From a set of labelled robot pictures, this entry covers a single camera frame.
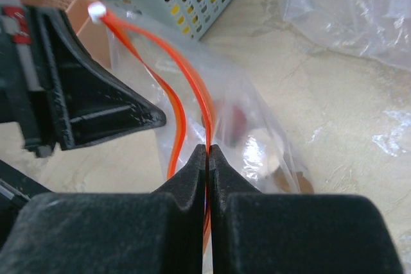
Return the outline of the beige fake mushroom slice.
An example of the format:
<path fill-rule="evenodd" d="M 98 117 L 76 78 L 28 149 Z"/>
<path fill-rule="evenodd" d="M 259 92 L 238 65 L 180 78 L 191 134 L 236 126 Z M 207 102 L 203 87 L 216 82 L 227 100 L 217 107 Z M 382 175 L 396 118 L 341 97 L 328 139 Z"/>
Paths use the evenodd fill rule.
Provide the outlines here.
<path fill-rule="evenodd" d="M 275 139 L 266 129 L 253 129 L 247 135 L 243 149 L 244 168 L 247 178 L 255 179 L 270 176 L 280 166 Z"/>

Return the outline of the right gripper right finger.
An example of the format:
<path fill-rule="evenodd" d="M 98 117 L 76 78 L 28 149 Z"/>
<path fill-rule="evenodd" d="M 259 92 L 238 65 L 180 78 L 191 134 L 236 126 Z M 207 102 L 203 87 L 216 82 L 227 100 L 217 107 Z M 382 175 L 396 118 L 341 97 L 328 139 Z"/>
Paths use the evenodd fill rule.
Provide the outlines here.
<path fill-rule="evenodd" d="M 215 273 L 402 273 L 373 202 L 350 194 L 264 194 L 218 146 L 209 154 Z"/>

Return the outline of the clear zip bag red seal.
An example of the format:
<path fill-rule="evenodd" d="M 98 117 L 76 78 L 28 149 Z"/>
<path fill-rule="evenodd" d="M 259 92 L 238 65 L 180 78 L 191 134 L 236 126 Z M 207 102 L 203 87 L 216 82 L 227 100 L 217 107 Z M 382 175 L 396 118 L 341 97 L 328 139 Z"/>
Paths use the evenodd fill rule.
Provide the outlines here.
<path fill-rule="evenodd" d="M 279 0 L 279 7 L 318 45 L 410 69 L 410 0 Z"/>

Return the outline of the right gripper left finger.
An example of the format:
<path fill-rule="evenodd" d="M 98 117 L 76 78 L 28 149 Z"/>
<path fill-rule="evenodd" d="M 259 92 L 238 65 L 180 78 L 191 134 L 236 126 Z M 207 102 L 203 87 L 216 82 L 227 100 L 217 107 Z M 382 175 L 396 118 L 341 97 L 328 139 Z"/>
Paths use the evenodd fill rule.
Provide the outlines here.
<path fill-rule="evenodd" d="M 2 273 L 200 273 L 206 148 L 147 194 L 43 193 L 20 211 Z"/>

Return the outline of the brown fake mushroom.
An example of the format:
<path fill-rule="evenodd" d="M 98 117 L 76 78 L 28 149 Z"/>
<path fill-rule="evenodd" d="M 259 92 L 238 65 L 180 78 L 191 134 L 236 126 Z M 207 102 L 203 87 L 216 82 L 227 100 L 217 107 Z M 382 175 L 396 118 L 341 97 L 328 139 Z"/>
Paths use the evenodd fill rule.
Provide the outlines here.
<path fill-rule="evenodd" d="M 296 180 L 294 180 L 293 178 L 291 180 L 288 180 L 286 175 L 280 169 L 278 169 L 273 175 L 276 186 L 278 186 L 278 188 L 284 193 L 314 193 L 314 188 L 311 182 L 303 175 L 303 172 L 296 172 L 295 176 Z M 290 186 L 290 182 L 292 181 L 295 182 L 295 185 L 297 187 L 296 191 L 292 190 Z"/>

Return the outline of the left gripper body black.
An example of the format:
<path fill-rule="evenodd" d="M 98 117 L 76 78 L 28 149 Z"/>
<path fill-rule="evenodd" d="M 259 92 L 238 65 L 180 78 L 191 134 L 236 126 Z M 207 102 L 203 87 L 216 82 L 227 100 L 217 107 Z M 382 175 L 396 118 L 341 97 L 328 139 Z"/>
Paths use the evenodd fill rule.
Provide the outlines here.
<path fill-rule="evenodd" d="M 60 142 L 61 86 L 52 57 L 60 10 L 1 5 L 1 122 L 16 122 L 23 148 L 38 158 Z"/>

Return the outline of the pink fake mushroom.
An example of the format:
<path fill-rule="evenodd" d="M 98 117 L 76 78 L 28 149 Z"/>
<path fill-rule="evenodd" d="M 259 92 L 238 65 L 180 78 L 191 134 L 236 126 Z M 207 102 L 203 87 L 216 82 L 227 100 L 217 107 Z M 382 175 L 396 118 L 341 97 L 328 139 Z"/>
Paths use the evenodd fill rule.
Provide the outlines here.
<path fill-rule="evenodd" d="M 222 141 L 229 146 L 235 146 L 247 131 L 247 117 L 237 105 L 224 105 L 220 121 Z"/>

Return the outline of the clear bag of mushrooms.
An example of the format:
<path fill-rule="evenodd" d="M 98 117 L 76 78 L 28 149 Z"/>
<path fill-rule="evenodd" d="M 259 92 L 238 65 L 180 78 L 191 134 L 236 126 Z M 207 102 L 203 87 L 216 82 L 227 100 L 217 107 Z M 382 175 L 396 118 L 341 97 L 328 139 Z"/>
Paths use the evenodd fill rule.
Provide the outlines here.
<path fill-rule="evenodd" d="M 145 69 L 170 102 L 174 114 L 158 138 L 168 159 L 168 176 L 176 174 L 194 146 L 204 144 L 206 150 L 218 146 L 229 165 L 262 193 L 302 194 L 282 192 L 274 182 L 275 171 L 257 180 L 247 178 L 243 172 L 247 135 L 253 129 L 262 128 L 275 139 L 281 152 L 278 169 L 287 179 L 296 180 L 296 172 L 301 171 L 310 181 L 306 166 L 266 102 L 239 69 L 200 43 L 146 17 L 131 15 L 122 19 L 100 2 L 90 4 L 88 12 L 94 23 L 104 24 L 113 34 L 112 66 L 132 85 L 136 85 L 137 80 L 131 75 L 131 60 L 145 64 L 148 58 L 154 59 L 155 63 Z M 222 109 L 228 104 L 240 107 L 247 117 L 247 131 L 235 146 L 224 143 L 220 133 Z"/>

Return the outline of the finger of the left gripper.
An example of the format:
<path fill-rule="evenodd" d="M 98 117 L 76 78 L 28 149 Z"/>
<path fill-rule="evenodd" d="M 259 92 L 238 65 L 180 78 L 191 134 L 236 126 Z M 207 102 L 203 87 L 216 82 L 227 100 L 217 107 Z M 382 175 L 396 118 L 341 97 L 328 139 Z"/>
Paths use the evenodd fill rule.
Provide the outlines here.
<path fill-rule="evenodd" d="M 61 150 L 94 146 L 166 124 L 160 108 L 92 59 L 64 12 L 53 19 L 53 27 L 52 57 L 61 86 Z"/>

